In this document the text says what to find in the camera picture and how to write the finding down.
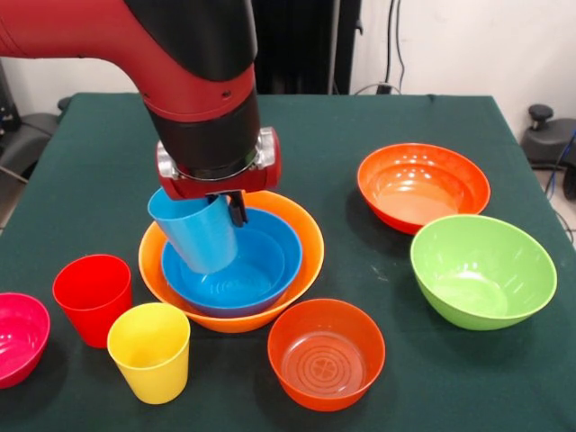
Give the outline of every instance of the blue bowl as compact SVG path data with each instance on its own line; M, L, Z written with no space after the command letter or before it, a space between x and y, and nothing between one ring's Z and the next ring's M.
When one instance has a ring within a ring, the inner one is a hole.
M282 296L300 270L302 245L292 227L267 211L247 209L247 215L246 227L235 229L238 256L214 274L193 272L166 243L162 270L168 284L206 315L259 313Z

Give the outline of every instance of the red bowl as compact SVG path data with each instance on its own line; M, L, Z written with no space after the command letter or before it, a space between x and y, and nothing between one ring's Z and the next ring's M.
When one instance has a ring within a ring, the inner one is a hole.
M268 336L268 358L280 384L310 410L343 410L357 402L380 375L385 356L376 323L339 300L292 306Z
M0 293L0 389L24 381L48 343L50 315L26 294Z
M358 168L357 182L374 213L408 234L444 216L478 214L491 194L486 175L470 159L430 144L376 150Z

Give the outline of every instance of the white wall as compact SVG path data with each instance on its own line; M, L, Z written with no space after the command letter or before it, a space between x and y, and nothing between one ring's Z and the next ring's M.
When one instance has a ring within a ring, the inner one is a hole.
M102 60L3 58L8 83L21 114L57 113L56 104L77 92L135 92L121 69Z
M389 5L363 0L352 91L383 80ZM532 103L576 117L574 0L403 0L400 41L405 94L493 95L517 137Z

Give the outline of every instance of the red cup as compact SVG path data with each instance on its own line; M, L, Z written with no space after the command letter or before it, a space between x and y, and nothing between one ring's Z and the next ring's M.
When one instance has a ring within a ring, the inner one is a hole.
M83 256L60 271L52 294L85 343L106 348L110 327L132 306L130 268L117 256Z

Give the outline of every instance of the green cloth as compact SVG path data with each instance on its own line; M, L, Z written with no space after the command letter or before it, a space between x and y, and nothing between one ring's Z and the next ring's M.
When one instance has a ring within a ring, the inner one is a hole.
M489 97L263 96L282 140L279 192L318 221L326 259L304 299L364 309L386 340L379 380L352 408L317 413L283 392L260 330L226 336L193 324L190 379L163 406L139 402L105 350L85 346L53 301L60 268L84 254L123 257L136 303L153 300L137 252L158 188L157 135L135 94L73 99L0 237L0 287L49 308L48 347L23 384L0 391L0 430L537 431L576 428L576 255ZM558 269L551 304L513 328L470 332L426 303L411 237L380 223L356 189L372 150L423 141L454 149L490 179L484 214L526 230Z

